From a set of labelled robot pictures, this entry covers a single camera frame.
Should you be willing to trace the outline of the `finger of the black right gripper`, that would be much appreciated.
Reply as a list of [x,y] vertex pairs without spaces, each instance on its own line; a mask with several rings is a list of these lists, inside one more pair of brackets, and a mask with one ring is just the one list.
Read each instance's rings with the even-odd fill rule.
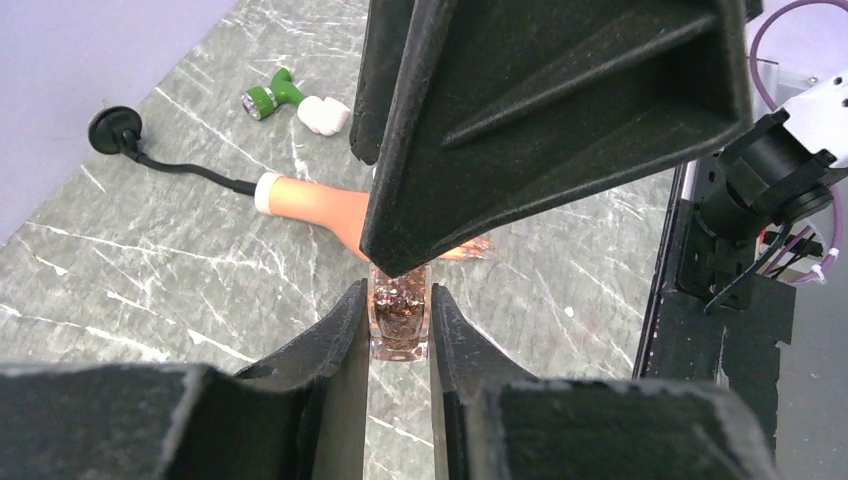
[[377,163],[414,0],[371,0],[368,5],[349,142],[368,166]]
[[360,241],[404,274],[752,123],[752,1],[414,1]]

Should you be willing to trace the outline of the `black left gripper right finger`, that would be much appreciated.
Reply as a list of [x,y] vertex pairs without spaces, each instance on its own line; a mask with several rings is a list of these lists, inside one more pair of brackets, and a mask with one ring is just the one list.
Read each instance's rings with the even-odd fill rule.
[[721,386],[543,379],[431,294],[439,479],[775,479],[751,409]]

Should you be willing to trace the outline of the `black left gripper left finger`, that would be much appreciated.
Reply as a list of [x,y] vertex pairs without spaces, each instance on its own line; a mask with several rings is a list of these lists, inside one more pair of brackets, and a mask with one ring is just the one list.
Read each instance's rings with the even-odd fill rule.
[[5,479],[359,479],[367,286],[240,372],[206,364],[5,364]]

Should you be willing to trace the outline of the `glitter nail polish bottle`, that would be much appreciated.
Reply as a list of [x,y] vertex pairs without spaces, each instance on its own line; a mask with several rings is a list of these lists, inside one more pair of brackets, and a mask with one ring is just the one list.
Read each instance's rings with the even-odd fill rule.
[[385,362],[428,358],[431,268],[424,264],[396,278],[371,265],[367,282],[370,354]]

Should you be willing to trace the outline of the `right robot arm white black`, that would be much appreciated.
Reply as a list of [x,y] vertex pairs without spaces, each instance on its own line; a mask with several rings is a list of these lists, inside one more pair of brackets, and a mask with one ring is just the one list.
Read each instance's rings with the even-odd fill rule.
[[493,228],[710,154],[700,237],[820,210],[846,175],[801,108],[754,119],[743,1],[373,1],[353,154],[361,249],[399,276]]

